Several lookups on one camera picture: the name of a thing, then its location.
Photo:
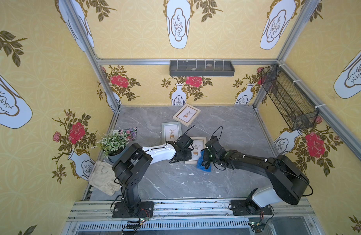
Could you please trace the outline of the blue microfiber cloth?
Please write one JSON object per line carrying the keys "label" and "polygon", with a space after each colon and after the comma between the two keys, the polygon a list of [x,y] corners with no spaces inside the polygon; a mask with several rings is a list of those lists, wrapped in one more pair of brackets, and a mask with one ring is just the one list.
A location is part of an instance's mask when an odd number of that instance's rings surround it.
{"label": "blue microfiber cloth", "polygon": [[211,172],[210,159],[208,157],[200,157],[197,162],[197,168],[205,172]]}

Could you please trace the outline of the beige picture frame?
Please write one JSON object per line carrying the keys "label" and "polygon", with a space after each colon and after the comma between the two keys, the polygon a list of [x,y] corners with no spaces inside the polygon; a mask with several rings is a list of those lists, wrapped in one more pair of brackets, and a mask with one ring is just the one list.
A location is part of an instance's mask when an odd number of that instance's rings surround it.
{"label": "beige picture frame", "polygon": [[196,117],[200,114],[201,110],[189,105],[185,104],[174,116],[173,119],[179,121],[181,124],[185,126],[190,126],[192,122],[196,119]]}
{"label": "beige picture frame", "polygon": [[185,161],[186,165],[196,165],[198,159],[202,156],[201,150],[203,150],[206,146],[207,139],[205,137],[191,137],[194,141],[192,146],[193,150],[191,151],[192,158],[189,161]]}

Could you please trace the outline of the grey-green picture frame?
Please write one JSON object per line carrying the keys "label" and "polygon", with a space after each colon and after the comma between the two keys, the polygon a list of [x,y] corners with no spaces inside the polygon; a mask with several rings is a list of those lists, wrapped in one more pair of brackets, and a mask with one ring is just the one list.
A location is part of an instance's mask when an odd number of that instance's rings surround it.
{"label": "grey-green picture frame", "polygon": [[181,123],[180,122],[164,122],[161,124],[162,143],[168,141],[176,141],[181,135]]}

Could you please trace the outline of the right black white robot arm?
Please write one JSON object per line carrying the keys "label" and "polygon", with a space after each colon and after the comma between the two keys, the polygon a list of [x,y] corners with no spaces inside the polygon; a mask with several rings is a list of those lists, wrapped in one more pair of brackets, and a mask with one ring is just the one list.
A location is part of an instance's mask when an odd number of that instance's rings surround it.
{"label": "right black white robot arm", "polygon": [[296,206],[309,187],[309,179],[284,155],[264,158],[209,146],[204,149],[202,166],[209,168],[211,163],[224,169],[253,172],[270,180],[270,186],[250,193],[246,199],[249,209],[259,210],[278,202]]}

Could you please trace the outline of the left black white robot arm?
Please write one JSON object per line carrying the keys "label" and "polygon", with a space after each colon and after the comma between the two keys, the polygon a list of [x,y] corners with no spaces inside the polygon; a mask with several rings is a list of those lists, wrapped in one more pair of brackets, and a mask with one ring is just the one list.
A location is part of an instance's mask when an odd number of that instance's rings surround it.
{"label": "left black white robot arm", "polygon": [[175,141],[168,141],[163,145],[143,147],[136,142],[128,144],[120,153],[112,170],[116,178],[122,183],[121,193],[123,204],[129,213],[140,210],[141,199],[138,184],[142,180],[151,164],[160,161],[177,163],[192,159],[193,140],[186,134]]}

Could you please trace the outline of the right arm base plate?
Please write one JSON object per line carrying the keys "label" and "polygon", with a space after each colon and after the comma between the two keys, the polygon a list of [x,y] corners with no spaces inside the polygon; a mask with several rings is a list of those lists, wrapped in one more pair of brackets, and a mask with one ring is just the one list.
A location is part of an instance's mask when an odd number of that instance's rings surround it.
{"label": "right arm base plate", "polygon": [[256,205],[252,200],[231,200],[228,208],[233,211],[233,215],[273,215],[270,206],[263,208]]}

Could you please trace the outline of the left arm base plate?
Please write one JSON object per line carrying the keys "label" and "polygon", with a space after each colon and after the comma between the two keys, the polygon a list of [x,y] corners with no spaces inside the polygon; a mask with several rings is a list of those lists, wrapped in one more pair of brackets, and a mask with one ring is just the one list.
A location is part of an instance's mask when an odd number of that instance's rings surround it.
{"label": "left arm base plate", "polygon": [[124,203],[115,203],[112,218],[146,218],[153,217],[154,202],[141,201],[138,205],[129,208]]}

